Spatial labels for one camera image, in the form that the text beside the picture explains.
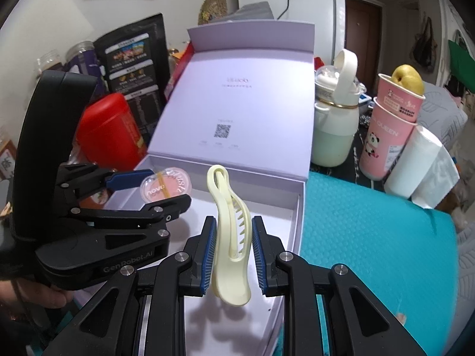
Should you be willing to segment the person left hand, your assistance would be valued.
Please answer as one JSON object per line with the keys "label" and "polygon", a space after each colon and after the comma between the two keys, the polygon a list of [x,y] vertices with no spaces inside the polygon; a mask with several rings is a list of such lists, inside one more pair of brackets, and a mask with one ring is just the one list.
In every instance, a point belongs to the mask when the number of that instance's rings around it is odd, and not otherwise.
{"label": "person left hand", "polygon": [[7,319],[27,319],[29,305],[46,309],[61,309],[70,303],[74,291],[48,287],[22,278],[1,281],[1,316]]}

